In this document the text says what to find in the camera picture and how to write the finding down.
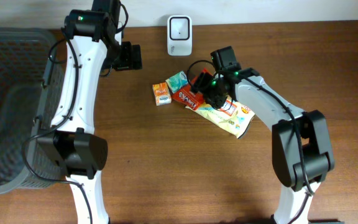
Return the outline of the red snack packet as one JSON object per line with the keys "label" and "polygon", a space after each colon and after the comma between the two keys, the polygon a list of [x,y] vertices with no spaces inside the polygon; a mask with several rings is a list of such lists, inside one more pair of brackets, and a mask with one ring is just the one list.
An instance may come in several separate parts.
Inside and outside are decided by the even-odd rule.
{"label": "red snack packet", "polygon": [[193,93],[189,84],[173,93],[172,98],[179,103],[183,103],[193,111],[197,110],[204,103],[202,94]]}

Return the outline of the yellow snack bag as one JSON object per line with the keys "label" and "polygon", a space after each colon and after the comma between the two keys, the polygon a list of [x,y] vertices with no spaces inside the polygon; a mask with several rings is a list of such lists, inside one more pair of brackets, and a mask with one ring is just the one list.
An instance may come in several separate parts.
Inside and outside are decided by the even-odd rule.
{"label": "yellow snack bag", "polygon": [[240,139],[247,132],[255,113],[229,96],[224,106],[218,110],[207,103],[201,104],[195,113],[212,122],[221,129]]}

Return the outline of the teal tissue pack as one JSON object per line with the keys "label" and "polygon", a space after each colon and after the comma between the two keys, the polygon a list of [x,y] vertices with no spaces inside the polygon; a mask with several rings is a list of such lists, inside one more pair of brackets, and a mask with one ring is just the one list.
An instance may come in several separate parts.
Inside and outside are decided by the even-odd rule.
{"label": "teal tissue pack", "polygon": [[180,71],[170,78],[166,79],[170,91],[176,93],[178,90],[182,89],[188,84],[188,80],[184,71]]}

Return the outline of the orange tissue pack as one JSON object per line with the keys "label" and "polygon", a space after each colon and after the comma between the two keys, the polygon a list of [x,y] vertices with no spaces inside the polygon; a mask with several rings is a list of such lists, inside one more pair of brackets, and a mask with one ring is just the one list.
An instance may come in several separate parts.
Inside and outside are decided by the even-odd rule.
{"label": "orange tissue pack", "polygon": [[165,82],[152,85],[152,89],[157,106],[170,104],[172,102],[170,90]]}

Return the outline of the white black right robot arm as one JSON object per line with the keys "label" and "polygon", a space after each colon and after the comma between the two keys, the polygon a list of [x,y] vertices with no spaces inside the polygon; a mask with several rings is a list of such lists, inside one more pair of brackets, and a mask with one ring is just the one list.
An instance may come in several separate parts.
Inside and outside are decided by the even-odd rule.
{"label": "white black right robot arm", "polygon": [[281,183],[274,214],[259,223],[308,223],[316,190],[335,166],[326,118],[305,111],[270,88],[254,68],[242,68],[228,46],[211,53],[214,73],[189,82],[214,109],[227,98],[248,106],[272,133],[272,166]]}

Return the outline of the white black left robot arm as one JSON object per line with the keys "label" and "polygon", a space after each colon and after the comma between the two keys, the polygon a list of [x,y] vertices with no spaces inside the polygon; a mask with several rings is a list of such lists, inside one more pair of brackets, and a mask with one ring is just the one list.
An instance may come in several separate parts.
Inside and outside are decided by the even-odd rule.
{"label": "white black left robot arm", "polygon": [[139,45],[122,41],[125,25],[119,0],[93,1],[90,10],[72,10],[62,34],[67,43],[63,88],[51,129],[34,137],[65,176],[75,201],[78,223],[109,223],[101,171],[108,143],[94,134],[94,104],[103,70],[142,69]]}

